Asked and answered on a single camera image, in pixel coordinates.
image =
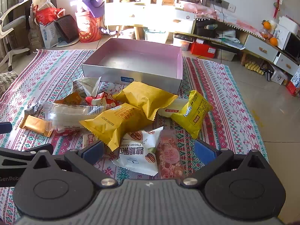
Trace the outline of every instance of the round red container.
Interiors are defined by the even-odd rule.
[[[102,18],[94,18],[92,13],[89,11],[76,12],[75,16],[79,30],[79,40],[82,43],[88,43],[101,39]]]

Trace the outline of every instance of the patterned rug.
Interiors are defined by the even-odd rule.
[[[0,99],[0,119],[11,122],[10,134],[0,135],[0,147],[26,150],[45,143],[52,143],[54,154],[62,154],[71,148],[80,149],[82,133],[74,136],[46,138],[18,126],[24,116],[24,107],[39,101],[54,101],[67,96],[72,89],[72,81],[83,77],[81,68],[93,50],[49,51],[40,50],[33,61]],[[259,149],[267,159],[266,150],[253,117],[249,113],[232,74],[226,65],[196,58],[184,58],[183,83],[179,96],[188,98],[189,91],[196,89],[213,105],[203,122],[199,138],[210,145],[229,148],[237,154],[246,154],[251,149]],[[101,90],[109,93],[119,92],[123,85],[102,82]],[[38,118],[44,118],[43,109]],[[194,142],[187,131],[170,118],[157,116],[152,129],[165,126],[177,132],[178,146],[186,175],[203,166],[194,154]],[[157,179],[147,175],[116,167],[112,160],[117,156],[106,155],[97,164],[100,170],[113,178]],[[0,216],[6,224],[18,218],[12,199],[13,188],[1,188]]]

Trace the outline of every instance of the white drawer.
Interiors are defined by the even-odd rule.
[[[168,32],[192,33],[195,14],[173,6],[151,4],[146,7],[147,26]]]
[[[143,25],[145,6],[128,3],[106,3],[105,25]]]
[[[269,60],[270,62],[274,62],[278,52],[274,47],[252,35],[248,35],[245,46],[248,51],[257,54],[262,58]]]
[[[276,56],[274,64],[293,76],[295,75],[298,69],[298,65],[282,53],[280,53],[279,56]]]

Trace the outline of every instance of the red box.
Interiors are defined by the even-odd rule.
[[[190,48],[190,52],[194,55],[204,56],[207,58],[214,58],[216,49],[208,44],[200,44],[194,41]]]
[[[296,96],[297,88],[291,81],[286,85],[286,88],[292,94],[292,96]]]

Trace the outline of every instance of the pink snack bar package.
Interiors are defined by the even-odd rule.
[[[174,131],[161,131],[155,155],[161,179],[180,179],[185,175]]]

